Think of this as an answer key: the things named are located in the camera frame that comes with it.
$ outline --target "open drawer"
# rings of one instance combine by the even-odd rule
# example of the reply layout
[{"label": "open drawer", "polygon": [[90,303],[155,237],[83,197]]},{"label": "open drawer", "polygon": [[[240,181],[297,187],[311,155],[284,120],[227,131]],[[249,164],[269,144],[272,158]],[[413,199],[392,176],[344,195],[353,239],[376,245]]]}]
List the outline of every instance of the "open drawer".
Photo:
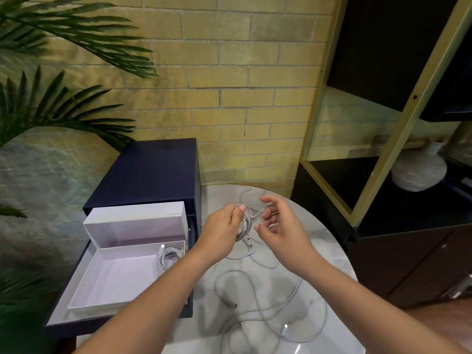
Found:
[{"label": "open drawer", "polygon": [[[188,220],[188,249],[191,249],[196,241],[195,224],[192,218]],[[97,310],[77,311],[74,307],[73,298],[79,284],[81,283],[87,268],[92,262],[97,249],[89,241],[82,255],[80,256],[71,277],[65,285],[62,293],[56,301],[50,315],[48,316],[45,328],[46,331],[55,338],[72,338],[79,335],[90,334],[97,331],[106,321],[115,315],[122,306],[101,307]],[[193,292],[184,305],[179,318],[191,318],[193,316]]]}]

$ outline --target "yellow brick wall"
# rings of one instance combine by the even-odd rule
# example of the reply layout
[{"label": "yellow brick wall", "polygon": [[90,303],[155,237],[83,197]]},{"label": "yellow brick wall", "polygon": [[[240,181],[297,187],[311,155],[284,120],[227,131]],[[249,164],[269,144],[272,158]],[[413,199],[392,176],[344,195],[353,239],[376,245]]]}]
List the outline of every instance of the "yellow brick wall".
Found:
[{"label": "yellow brick wall", "polygon": [[136,140],[196,137],[202,184],[251,184],[289,196],[335,0],[92,0],[117,5],[150,48],[156,81],[51,39],[68,85],[112,88],[110,117]]},{"label": "yellow brick wall", "polygon": [[[379,155],[399,115],[396,110],[327,87],[308,160]],[[405,147],[419,147],[428,138],[447,140],[459,124],[418,119]]]}]

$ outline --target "marble table top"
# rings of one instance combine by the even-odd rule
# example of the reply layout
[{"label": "marble table top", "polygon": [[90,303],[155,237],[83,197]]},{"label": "marble table top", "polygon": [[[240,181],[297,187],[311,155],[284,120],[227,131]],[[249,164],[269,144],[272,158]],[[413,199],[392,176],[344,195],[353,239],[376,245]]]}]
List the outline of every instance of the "marble table top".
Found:
[{"label": "marble table top", "polygon": [[[202,220],[204,222],[209,214],[229,202],[245,203],[258,211],[265,206],[259,201],[259,197],[269,193],[271,192],[267,190],[243,185],[203,187]],[[347,256],[326,227],[301,206],[290,200],[287,202],[309,233],[318,252],[331,264],[356,279]],[[258,311],[239,316],[239,320],[245,321],[238,325],[237,320],[232,330],[221,337],[221,330],[230,319],[258,309],[249,279],[237,271],[223,273],[234,269],[246,272],[254,283],[262,309],[285,300],[297,285],[297,277],[278,263],[257,234],[252,238],[252,258],[224,259],[210,268],[197,283],[193,297],[193,317],[177,321],[162,353],[365,353],[362,345],[318,292],[304,281],[292,301],[269,321],[272,327],[280,329],[288,324],[286,334],[298,341],[310,339],[319,333],[314,340],[294,343],[280,339],[266,322],[261,321]],[[228,257],[241,258],[247,252],[247,246],[243,242],[237,242]],[[236,303],[237,308],[225,305],[215,291],[226,302]],[[78,337],[77,344],[87,337]]]}]

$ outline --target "cabinet door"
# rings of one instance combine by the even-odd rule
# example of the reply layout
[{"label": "cabinet door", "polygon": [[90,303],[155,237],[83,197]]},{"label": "cabinet door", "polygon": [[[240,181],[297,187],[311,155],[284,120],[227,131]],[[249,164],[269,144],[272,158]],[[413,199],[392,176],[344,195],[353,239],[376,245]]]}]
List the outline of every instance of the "cabinet door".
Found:
[{"label": "cabinet door", "polygon": [[399,307],[431,302],[472,273],[472,226],[455,229],[388,297]]},{"label": "cabinet door", "polygon": [[347,256],[359,282],[387,298],[451,232],[441,228],[367,237],[347,242]]}]

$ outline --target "ribbed ceramic vase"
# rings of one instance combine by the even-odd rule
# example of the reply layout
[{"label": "ribbed ceramic vase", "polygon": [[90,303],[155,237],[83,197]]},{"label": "ribbed ceramic vase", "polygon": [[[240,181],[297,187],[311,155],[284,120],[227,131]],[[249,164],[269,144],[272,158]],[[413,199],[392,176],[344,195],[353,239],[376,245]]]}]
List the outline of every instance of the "ribbed ceramic vase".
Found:
[{"label": "ribbed ceramic vase", "polygon": [[400,188],[418,192],[426,190],[444,178],[445,161],[438,155],[443,142],[429,140],[421,149],[404,150],[392,167],[392,180]]}]

